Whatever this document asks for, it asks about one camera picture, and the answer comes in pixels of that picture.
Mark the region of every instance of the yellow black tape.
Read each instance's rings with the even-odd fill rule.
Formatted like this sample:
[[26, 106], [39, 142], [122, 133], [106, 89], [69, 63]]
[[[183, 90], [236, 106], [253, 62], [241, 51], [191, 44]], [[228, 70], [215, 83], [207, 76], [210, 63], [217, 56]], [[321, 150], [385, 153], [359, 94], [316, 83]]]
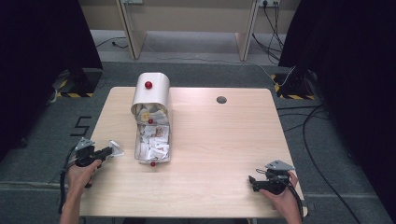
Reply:
[[61, 83], [61, 86], [59, 87], [59, 90], [61, 90], [62, 87], [64, 87], [64, 86], [66, 85], [67, 80], [68, 80], [68, 79], [65, 79], [65, 80]]
[[[271, 79], [275, 80], [276, 75], [271, 75]], [[281, 87], [279, 87], [279, 83], [275, 83], [275, 92], [277, 97], [283, 98], [283, 99], [293, 99], [293, 100], [314, 100], [314, 96], [309, 93], [309, 90], [307, 90], [307, 93], [304, 94], [294, 94], [294, 93], [285, 93], [282, 92]]]
[[80, 98], [80, 97], [92, 97], [92, 96], [93, 93], [58, 92], [58, 97]]

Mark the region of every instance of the black curtain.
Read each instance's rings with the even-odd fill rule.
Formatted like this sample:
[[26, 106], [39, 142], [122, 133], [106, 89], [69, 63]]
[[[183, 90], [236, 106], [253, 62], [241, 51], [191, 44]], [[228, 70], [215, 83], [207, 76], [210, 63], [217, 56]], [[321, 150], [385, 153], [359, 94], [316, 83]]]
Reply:
[[0, 6], [0, 160], [18, 144], [64, 70], [102, 64], [78, 0]]
[[315, 2], [302, 0], [279, 65], [317, 72], [350, 154], [396, 222], [396, 2]]

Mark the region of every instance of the gray carpet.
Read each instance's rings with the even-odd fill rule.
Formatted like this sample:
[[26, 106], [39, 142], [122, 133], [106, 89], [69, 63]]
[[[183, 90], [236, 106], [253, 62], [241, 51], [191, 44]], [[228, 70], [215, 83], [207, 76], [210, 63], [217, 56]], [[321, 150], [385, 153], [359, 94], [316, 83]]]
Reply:
[[[27, 147], [8, 152], [0, 163], [0, 223], [57, 223], [59, 173], [67, 151], [89, 126], [90, 138], [111, 88], [134, 86], [140, 74], [162, 72], [173, 87], [266, 88], [271, 90], [277, 108], [320, 105], [316, 99], [285, 100], [276, 97], [272, 80], [256, 65], [104, 63], [104, 72], [91, 98], [61, 97], [41, 113], [26, 136]], [[286, 68], [265, 67], [269, 74]], [[304, 223], [355, 223], [352, 215], [318, 174], [304, 146], [302, 126], [312, 108], [278, 110], [282, 127], [299, 174], [309, 216]], [[361, 223], [392, 223], [361, 168], [348, 157], [331, 115], [322, 108], [306, 125], [309, 152], [321, 172], [341, 194]], [[87, 223], [121, 223], [115, 219], [88, 217]], [[285, 223], [281, 219], [259, 219], [258, 223]]]

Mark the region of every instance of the power outlet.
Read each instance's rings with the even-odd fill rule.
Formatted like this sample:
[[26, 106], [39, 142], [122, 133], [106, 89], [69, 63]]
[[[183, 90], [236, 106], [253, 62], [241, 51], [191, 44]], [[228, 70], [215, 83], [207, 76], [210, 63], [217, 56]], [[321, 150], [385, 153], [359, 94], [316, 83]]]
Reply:
[[259, 7], [264, 7], [264, 1], [267, 1], [267, 7], [279, 7], [280, 0], [259, 0]]

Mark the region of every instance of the person's right hand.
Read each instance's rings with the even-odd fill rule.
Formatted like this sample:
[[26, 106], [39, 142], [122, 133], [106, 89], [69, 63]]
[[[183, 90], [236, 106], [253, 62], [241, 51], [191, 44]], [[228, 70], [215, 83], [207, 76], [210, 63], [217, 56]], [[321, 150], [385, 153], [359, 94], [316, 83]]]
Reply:
[[[291, 171], [289, 171], [289, 175], [290, 183], [296, 187], [298, 183], [297, 176]], [[266, 189], [260, 189], [260, 193], [273, 203], [273, 209], [277, 210], [280, 215], [287, 220], [288, 224], [302, 223], [297, 201], [289, 188], [285, 188], [285, 190], [278, 195], [275, 195]]]
[[67, 171], [69, 191], [75, 190], [82, 194], [85, 186], [92, 183], [91, 175], [101, 163], [101, 160], [96, 160], [87, 167], [71, 166]]

